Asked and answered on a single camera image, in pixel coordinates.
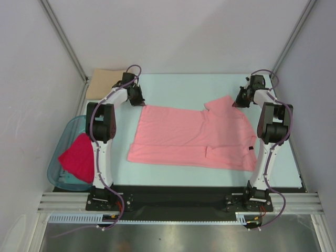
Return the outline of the pink t shirt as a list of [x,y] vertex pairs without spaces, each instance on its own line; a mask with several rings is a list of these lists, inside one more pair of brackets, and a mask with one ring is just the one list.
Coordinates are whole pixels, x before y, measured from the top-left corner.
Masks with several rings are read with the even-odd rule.
[[232,104],[225,96],[206,103],[202,111],[145,106],[128,161],[252,172],[255,130]]

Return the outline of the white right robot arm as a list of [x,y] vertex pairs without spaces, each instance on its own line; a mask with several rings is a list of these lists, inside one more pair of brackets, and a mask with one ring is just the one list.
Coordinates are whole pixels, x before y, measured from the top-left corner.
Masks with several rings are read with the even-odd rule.
[[267,89],[240,87],[233,107],[248,108],[251,103],[261,108],[257,126],[260,145],[256,168],[244,189],[242,204],[245,209],[254,211],[261,203],[269,201],[269,180],[277,152],[290,136],[293,107],[278,100]]

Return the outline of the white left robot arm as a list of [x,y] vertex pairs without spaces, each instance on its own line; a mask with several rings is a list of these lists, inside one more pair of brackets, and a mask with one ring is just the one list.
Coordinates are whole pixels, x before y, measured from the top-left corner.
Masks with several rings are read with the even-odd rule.
[[106,210],[116,203],[111,173],[111,147],[117,132],[116,109],[125,102],[134,107],[144,106],[139,74],[125,71],[121,80],[99,102],[90,102],[86,109],[86,134],[91,141],[94,161],[92,187],[98,192],[98,204]]

